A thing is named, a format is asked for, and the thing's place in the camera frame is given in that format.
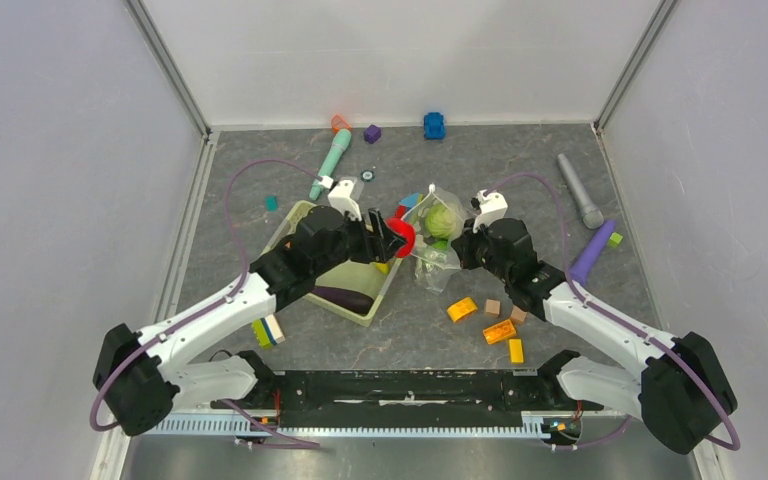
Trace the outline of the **clear polka dot zip bag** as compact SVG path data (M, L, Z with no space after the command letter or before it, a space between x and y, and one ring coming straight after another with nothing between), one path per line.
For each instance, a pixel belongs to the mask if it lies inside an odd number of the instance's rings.
M451 276L461 269L451 246L468 218L460 200L452 193L430 184L425 194L399 218L415 231L411 255L416 258L416 282L441 293Z

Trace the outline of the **red toy apple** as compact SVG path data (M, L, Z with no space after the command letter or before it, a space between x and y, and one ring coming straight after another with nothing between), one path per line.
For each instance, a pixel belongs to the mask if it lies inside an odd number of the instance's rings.
M416 232L414 228L406 221L397 217L387 219L386 225L401 241L399 248L395 250L394 256L396 258L404 258L408 256L412 252L416 242Z

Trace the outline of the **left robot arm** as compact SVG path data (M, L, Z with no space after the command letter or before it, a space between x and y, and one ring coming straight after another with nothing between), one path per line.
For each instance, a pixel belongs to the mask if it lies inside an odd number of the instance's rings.
M273 379L234 355L220 362L194 358L236 330L276 313L310 293L316 280L337 266L386 263L408 254L414 228L371 209L367 219L353 219L329 206L312 208L240 277L193 307L138 331L126 324L110 329L101 344L92 382L98 391L90 413L107 406L113 426L128 436L141 435L174 409L214 400L243 400L266 405Z

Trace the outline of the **green white toy cabbage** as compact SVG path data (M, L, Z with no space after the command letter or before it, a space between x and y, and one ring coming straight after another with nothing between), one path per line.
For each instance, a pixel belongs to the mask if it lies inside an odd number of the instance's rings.
M430 236L438 240L450 240L462 228L458 215L443 203L429 208L424 217L424 226Z

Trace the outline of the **green toy cucumber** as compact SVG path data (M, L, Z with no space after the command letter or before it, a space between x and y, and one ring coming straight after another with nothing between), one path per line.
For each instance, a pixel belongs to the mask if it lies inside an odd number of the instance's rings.
M425 245L420 252L419 258L421 266L426 270L449 268L452 265L449 242L438 240L432 244Z

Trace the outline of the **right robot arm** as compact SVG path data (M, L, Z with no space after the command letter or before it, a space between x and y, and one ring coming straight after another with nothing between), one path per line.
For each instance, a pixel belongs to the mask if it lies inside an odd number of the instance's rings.
M722 447L739 447L729 417L738 401L711 343L689 332L682 337L645 325L585 291L538 258L526 225L502 218L488 226L466 222L453 241L463 268L482 268L499 279L514 306L571 332L615 361L594 362L564 351L537 382L540 400L562 408L582 400L640 420L668 449L690 453L724 426Z

